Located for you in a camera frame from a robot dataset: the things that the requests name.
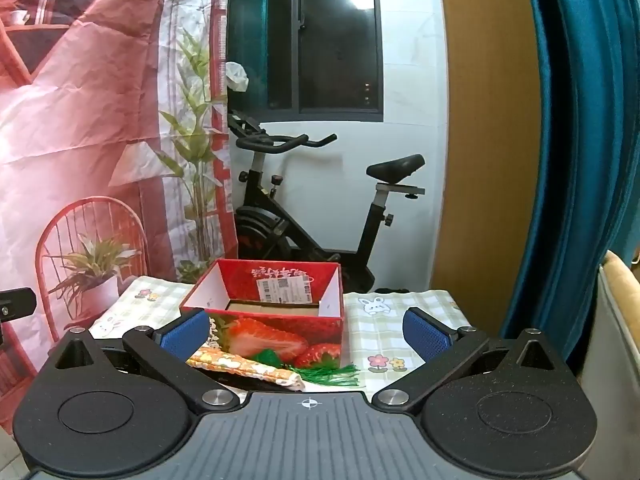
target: printed bamboo plant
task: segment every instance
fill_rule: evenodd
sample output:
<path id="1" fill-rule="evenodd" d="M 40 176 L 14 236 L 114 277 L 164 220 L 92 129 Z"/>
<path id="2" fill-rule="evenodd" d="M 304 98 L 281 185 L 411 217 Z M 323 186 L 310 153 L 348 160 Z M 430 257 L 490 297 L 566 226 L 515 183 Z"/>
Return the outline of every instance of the printed bamboo plant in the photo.
<path id="1" fill-rule="evenodd" d="M 209 49 L 186 30 L 183 30 L 183 37 L 186 41 L 178 41 L 178 47 L 186 62 L 177 66 L 180 75 L 178 86 L 188 104 L 188 110 L 180 118 L 162 110 L 160 114 L 171 125 L 174 134 L 172 143 L 184 162 L 172 158 L 162 150 L 157 150 L 156 155 L 173 173 L 173 177 L 180 179 L 189 195 L 190 203 L 184 207 L 184 216 L 195 222 L 195 227 L 188 232 L 188 236 L 198 261 L 182 260 L 178 273 L 182 282 L 194 283 L 214 258 L 214 236 L 208 221 L 213 211 L 209 209 L 209 205 L 215 203 L 216 187 L 222 186 L 207 171 L 216 158 L 211 149 L 211 134 L 216 130 L 206 124 L 206 119 L 210 118 L 208 112 L 212 106 L 225 103 L 226 96 L 210 95 Z M 196 83 L 192 86 L 190 81 L 194 79 Z"/>

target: seat post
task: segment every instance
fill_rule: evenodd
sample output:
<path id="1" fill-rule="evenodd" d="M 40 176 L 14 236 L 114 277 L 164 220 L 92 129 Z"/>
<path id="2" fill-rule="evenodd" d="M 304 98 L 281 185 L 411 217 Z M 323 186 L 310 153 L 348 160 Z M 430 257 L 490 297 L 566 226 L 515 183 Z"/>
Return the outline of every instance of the seat post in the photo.
<path id="1" fill-rule="evenodd" d="M 373 197 L 373 202 L 371 202 L 369 206 L 369 213 L 364 222 L 362 236 L 360 237 L 360 243 L 358 244 L 358 250 L 356 252 L 356 261 L 363 267 L 366 267 L 369 261 L 373 244 L 378 236 L 380 224 L 385 219 L 386 199 L 388 196 L 388 189 L 376 186 L 376 195 Z"/>
<path id="2" fill-rule="evenodd" d="M 373 244 L 378 236 L 380 223 L 385 220 L 386 199 L 389 193 L 403 193 L 406 196 L 412 195 L 410 198 L 415 198 L 415 195 L 424 195 L 425 190 L 416 186 L 392 185 L 383 182 L 376 184 L 376 195 L 373 197 L 373 202 L 369 207 L 369 214 L 367 214 L 367 219 L 364 222 L 362 236 L 356 252 L 356 261 L 362 266 L 367 265 L 373 250 Z"/>

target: cabinet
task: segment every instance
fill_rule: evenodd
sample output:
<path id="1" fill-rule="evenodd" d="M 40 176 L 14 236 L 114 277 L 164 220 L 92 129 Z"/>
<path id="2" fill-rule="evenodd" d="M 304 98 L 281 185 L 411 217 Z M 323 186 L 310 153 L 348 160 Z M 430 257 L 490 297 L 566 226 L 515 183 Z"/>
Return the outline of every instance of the cabinet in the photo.
<path id="1" fill-rule="evenodd" d="M 0 59 L 18 84 L 30 84 L 53 46 L 96 0 L 0 0 Z"/>

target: cardboard box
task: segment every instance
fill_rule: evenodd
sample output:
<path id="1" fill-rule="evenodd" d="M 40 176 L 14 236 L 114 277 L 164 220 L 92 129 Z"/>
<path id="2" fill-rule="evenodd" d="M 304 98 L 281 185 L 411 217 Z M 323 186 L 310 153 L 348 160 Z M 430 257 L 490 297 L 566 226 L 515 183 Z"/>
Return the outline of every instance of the cardboard box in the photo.
<path id="1" fill-rule="evenodd" d="M 314 352 L 321 358 L 325 349 L 339 362 L 339 264 L 217 260 L 180 305 L 198 307 L 207 311 L 214 340 L 229 353 L 253 358 L 271 349 L 296 365 L 296 358 L 301 363 Z"/>

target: checkered tablecloth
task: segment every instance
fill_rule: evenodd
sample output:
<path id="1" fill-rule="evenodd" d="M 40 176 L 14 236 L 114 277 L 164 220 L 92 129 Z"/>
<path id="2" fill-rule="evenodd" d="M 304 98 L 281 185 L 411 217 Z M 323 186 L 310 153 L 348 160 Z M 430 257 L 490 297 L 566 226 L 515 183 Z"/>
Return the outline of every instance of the checkered tablecloth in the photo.
<path id="1" fill-rule="evenodd" d="M 178 307 L 193 285 L 142 276 L 90 328 L 95 338 L 119 338 L 139 325 L 160 328 L 180 316 Z M 402 338 L 402 316 L 418 306 L 452 328 L 468 324 L 453 298 L 444 290 L 409 294 L 345 294 L 346 325 L 343 362 L 359 372 L 359 390 L 370 399 L 421 364 Z M 307 391 L 343 390 L 305 383 Z"/>
<path id="2" fill-rule="evenodd" d="M 417 306 L 451 328 L 468 325 L 445 290 L 409 294 L 345 294 L 343 346 L 360 370 L 361 389 L 369 399 L 381 388 L 424 363 L 402 337 L 402 316 Z"/>

